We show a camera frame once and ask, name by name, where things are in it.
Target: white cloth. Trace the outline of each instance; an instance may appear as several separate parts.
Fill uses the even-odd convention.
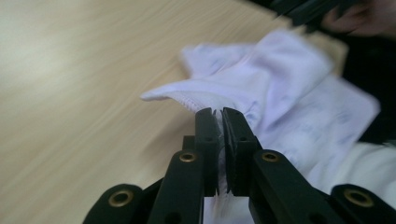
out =
[[[264,148],[283,153],[325,192],[378,112],[374,98],[332,76],[331,61],[288,31],[274,31],[257,44],[187,47],[181,59],[190,78],[145,92],[143,100],[172,98],[193,112],[239,110]],[[218,216],[236,204],[232,200],[222,195],[206,205],[213,203]]]

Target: brass insert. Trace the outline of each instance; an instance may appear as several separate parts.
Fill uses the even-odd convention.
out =
[[[262,159],[265,161],[272,161],[272,162],[279,161],[279,157],[272,152],[262,153]]]
[[[184,162],[192,162],[197,159],[197,156],[194,153],[185,152],[185,153],[182,153],[178,158]]]
[[[345,189],[344,196],[352,203],[361,207],[374,206],[373,199],[364,192],[356,189]]]
[[[108,203],[112,207],[123,207],[124,205],[130,203],[134,198],[134,193],[128,189],[122,189],[114,192],[108,199]]]

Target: wooden table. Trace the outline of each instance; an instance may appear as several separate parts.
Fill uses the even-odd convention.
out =
[[[186,45],[256,42],[288,20],[237,0],[3,0],[0,223],[81,223],[120,183],[147,187],[193,114],[139,95],[186,78]],[[341,66],[345,47],[309,37]]]

